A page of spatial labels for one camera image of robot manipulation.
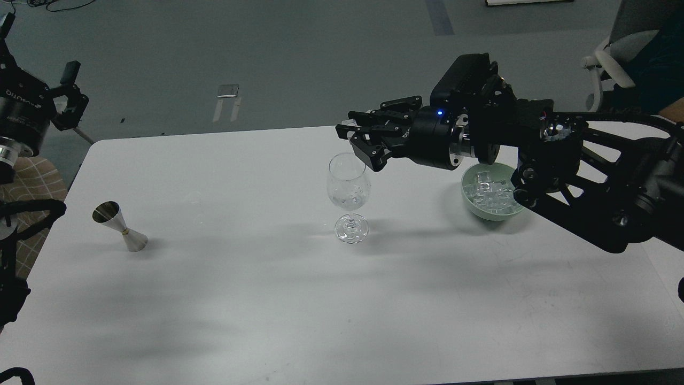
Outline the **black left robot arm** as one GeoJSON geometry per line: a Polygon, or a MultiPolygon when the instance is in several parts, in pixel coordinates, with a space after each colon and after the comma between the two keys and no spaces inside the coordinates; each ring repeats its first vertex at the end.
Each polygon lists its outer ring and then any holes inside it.
{"type": "MultiPolygon", "coordinates": [[[[14,181],[19,158],[40,153],[49,125],[77,130],[89,103],[75,83],[78,61],[66,64],[54,88],[17,64],[6,44],[14,21],[14,12],[2,17],[2,184],[14,181]]],[[[15,322],[31,292],[26,280],[15,273],[20,241],[51,228],[65,212],[66,205],[56,199],[2,201],[2,326],[15,322]]]]}

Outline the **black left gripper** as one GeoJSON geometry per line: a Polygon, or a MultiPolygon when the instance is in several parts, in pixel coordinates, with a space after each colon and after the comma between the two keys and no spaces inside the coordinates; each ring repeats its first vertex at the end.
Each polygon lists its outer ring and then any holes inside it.
{"type": "Polygon", "coordinates": [[[0,22],[2,138],[19,142],[22,145],[20,156],[34,157],[41,153],[50,122],[59,131],[78,128],[89,97],[75,83],[81,67],[77,60],[66,64],[59,86],[50,90],[44,81],[15,62],[3,41],[7,39],[14,21],[15,13],[8,12],[0,22]],[[66,97],[66,107],[56,113],[53,99],[59,97],[66,97]]]}

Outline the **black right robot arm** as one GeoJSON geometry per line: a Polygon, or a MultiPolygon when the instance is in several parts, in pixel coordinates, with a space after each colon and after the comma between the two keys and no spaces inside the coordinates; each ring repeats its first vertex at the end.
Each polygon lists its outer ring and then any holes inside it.
{"type": "Polygon", "coordinates": [[[516,98],[486,53],[459,56],[420,96],[349,112],[335,127],[372,171],[391,158],[454,170],[515,147],[515,201],[604,251],[657,238],[682,249],[682,124],[634,114],[564,113],[516,98]]]}

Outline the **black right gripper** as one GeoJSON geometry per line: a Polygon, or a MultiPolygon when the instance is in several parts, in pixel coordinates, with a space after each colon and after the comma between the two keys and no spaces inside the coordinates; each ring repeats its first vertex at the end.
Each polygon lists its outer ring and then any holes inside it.
{"type": "Polygon", "coordinates": [[[442,108],[422,106],[422,97],[410,96],[382,102],[367,112],[350,111],[348,119],[359,125],[348,133],[354,155],[374,172],[383,170],[388,160],[400,158],[457,169],[462,156],[452,148],[457,140],[454,117],[442,108]]]}

